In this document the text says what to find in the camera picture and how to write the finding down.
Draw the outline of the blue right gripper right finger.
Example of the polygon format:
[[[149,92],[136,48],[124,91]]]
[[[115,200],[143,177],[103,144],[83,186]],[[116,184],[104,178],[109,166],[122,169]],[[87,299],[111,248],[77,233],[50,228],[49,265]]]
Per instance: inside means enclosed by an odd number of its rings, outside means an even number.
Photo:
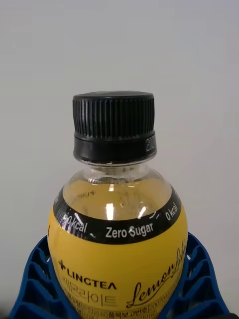
[[[229,313],[209,254],[200,241],[189,233],[180,282],[159,318],[214,319]]]

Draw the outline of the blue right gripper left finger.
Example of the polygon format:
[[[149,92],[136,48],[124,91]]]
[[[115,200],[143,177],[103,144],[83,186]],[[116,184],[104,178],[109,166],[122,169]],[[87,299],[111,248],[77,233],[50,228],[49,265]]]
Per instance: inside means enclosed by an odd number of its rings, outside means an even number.
[[[61,290],[50,259],[47,237],[30,253],[10,319],[79,319]]]

